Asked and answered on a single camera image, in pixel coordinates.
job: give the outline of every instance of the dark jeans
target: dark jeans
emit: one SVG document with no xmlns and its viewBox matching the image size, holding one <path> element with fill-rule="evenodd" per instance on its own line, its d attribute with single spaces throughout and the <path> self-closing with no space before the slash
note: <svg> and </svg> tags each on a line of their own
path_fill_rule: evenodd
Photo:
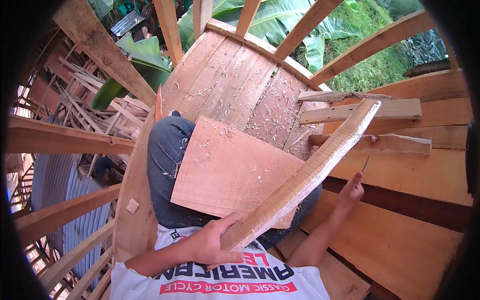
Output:
<svg viewBox="0 0 480 300">
<path fill-rule="evenodd" d="M 176 163 L 181 163 L 195 124 L 181 117 L 170 116 L 159 120 L 148 138 L 147 173 L 150 193 L 159 223 L 169 229 L 204 226 L 219 217 L 201 213 L 170 202 L 175 185 Z M 322 193 L 318 186 L 299 205 L 289 229 L 267 230 L 257 240 L 269 249 L 281 241 L 307 215 Z"/>
</svg>

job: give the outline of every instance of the white t-shirt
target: white t-shirt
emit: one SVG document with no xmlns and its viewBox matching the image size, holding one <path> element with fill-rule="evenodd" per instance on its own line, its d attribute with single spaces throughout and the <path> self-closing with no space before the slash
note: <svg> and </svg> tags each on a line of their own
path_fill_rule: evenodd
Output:
<svg viewBox="0 0 480 300">
<path fill-rule="evenodd" d="M 155 250 L 192 235 L 200 227 L 167 229 L 158 225 Z M 197 263 L 179 264 L 155 278 L 145 277 L 124 263 L 111 273 L 111 300 L 120 299 L 321 299 L 329 300 L 316 267 L 292 268 L 265 251 L 257 241 L 245 258 L 204 271 Z"/>
</svg>

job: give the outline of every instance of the man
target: man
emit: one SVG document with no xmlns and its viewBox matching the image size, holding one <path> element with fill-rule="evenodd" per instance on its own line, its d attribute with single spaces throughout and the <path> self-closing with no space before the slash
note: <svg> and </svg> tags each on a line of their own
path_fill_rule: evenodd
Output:
<svg viewBox="0 0 480 300">
<path fill-rule="evenodd" d="M 170 202 L 177 164 L 195 127 L 175 114 L 157 122 L 148 141 L 148 180 L 160 223 L 155 250 L 116 263 L 110 298 L 329 299 L 317 266 L 334 234 L 363 196 L 362 173 L 345 185 L 329 218 L 285 264 L 266 250 L 300 223 L 319 198 L 321 186 L 299 204 L 289 229 L 269 229 L 242 252 L 223 251 L 220 236 L 241 219 L 238 213 L 218 219 Z M 207 271 L 209 264 L 219 266 Z"/>
</svg>

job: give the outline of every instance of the hand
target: hand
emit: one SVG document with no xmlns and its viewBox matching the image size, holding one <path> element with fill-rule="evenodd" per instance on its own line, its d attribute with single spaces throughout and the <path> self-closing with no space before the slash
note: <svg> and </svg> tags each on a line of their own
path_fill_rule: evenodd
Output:
<svg viewBox="0 0 480 300">
<path fill-rule="evenodd" d="M 346 212 L 350 211 L 353 206 L 362 198 L 363 196 L 363 187 L 360 183 L 363 174 L 358 172 L 355 174 L 352 180 L 347 182 L 343 189 L 338 194 L 337 207 L 345 210 Z"/>
<path fill-rule="evenodd" d="M 234 212 L 220 220 L 211 220 L 199 231 L 179 241 L 178 243 L 183 243 L 182 249 L 189 251 L 190 260 L 188 261 L 208 265 L 233 263 L 242 260 L 245 256 L 242 252 L 220 249 L 220 236 L 241 218 L 239 213 Z"/>
</svg>

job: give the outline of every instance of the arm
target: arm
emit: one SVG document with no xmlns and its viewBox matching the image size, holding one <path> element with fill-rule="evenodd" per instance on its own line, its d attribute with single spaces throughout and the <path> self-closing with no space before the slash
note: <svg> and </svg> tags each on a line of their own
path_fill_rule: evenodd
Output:
<svg viewBox="0 0 480 300">
<path fill-rule="evenodd" d="M 242 252 L 220 249 L 220 236 L 240 219 L 241 216 L 235 212 L 220 220 L 212 220 L 186 239 L 160 250 L 137 255 L 127 260 L 125 266 L 141 275 L 153 277 L 187 262 L 223 264 L 242 260 L 244 257 Z"/>
<path fill-rule="evenodd" d="M 318 266 L 328 244 L 343 224 L 350 210 L 363 196 L 360 184 L 362 173 L 357 173 L 338 194 L 338 200 L 330 216 L 317 227 L 287 259 L 292 267 Z"/>
</svg>

